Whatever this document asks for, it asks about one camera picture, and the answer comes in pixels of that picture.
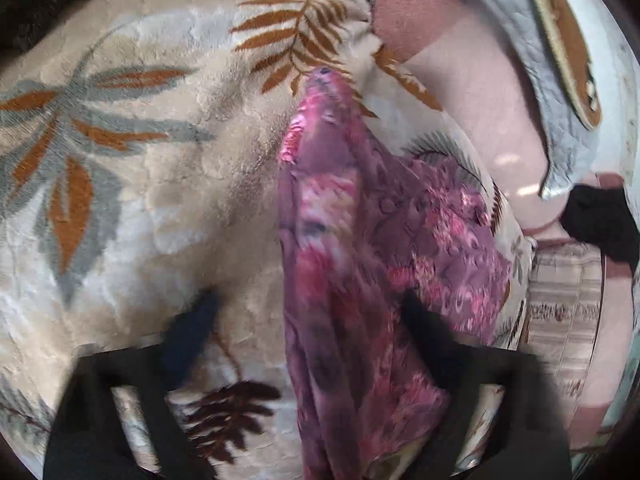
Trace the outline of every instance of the leaf-patterned blanket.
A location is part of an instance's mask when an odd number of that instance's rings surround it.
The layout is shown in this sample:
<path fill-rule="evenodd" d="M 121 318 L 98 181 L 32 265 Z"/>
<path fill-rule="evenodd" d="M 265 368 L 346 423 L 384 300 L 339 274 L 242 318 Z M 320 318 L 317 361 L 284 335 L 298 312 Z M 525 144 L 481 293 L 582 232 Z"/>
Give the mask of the leaf-patterned blanket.
<path fill-rule="evenodd" d="M 514 348 L 530 245 L 465 134 L 370 22 L 368 0 L 89 0 L 2 69 L 0 429 L 37 476 L 78 349 L 136 344 L 209 285 L 226 301 L 216 336 L 170 401 L 190 428 L 190 402 L 205 394 L 277 388 L 279 399 L 256 394 L 268 404 L 257 412 L 242 411 L 251 397 L 212 400 L 240 426 L 213 417 L 191 434 L 225 479 L 300 475 L 274 154 L 317 66 L 344 77 L 392 153 L 453 156 L 481 193 L 514 269 L 492 341 Z M 116 394 L 154 468 L 135 395 Z M 225 436 L 214 445 L 214 434 Z"/>

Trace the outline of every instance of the floral print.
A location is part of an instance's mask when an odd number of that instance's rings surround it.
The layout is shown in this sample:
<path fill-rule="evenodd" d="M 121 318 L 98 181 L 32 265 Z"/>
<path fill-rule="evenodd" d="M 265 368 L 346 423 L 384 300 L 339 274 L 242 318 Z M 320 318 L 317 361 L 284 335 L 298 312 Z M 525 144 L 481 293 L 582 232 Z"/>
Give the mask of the floral print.
<path fill-rule="evenodd" d="M 479 193 L 391 155 L 351 89 L 314 70 L 279 155 L 287 361 L 305 479 L 362 478 L 428 434 L 447 405 L 400 323 L 415 288 L 455 330 L 488 343 L 511 269 Z"/>

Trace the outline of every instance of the pink floral fabric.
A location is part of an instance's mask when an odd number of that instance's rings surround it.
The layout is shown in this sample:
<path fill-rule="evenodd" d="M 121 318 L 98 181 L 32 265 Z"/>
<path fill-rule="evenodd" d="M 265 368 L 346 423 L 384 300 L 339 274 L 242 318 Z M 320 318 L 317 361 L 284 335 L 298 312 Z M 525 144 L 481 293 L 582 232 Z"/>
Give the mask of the pink floral fabric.
<path fill-rule="evenodd" d="M 359 479 L 376 458 L 428 434 L 446 407 L 399 320 L 416 289 L 452 327 L 487 343 L 510 265 L 482 197 L 391 155 L 351 89 L 327 68 L 308 79 L 279 155 L 287 361 L 305 479 Z"/>

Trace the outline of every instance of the pink fabric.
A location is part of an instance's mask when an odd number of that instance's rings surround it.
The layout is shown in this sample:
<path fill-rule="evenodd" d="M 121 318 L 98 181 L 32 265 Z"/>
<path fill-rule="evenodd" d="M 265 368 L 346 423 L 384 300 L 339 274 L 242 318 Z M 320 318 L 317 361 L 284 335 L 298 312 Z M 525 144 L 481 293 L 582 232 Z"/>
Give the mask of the pink fabric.
<path fill-rule="evenodd" d="M 455 330 L 487 343 L 510 264 L 455 162 L 392 156 L 351 89 L 315 70 L 280 152 L 287 361 L 306 480 L 359 479 L 428 434 L 446 397 L 399 321 L 415 288 Z"/>
<path fill-rule="evenodd" d="M 376 0 L 374 31 L 469 136 L 523 230 L 555 221 L 538 197 L 548 160 L 520 61 L 478 0 Z"/>

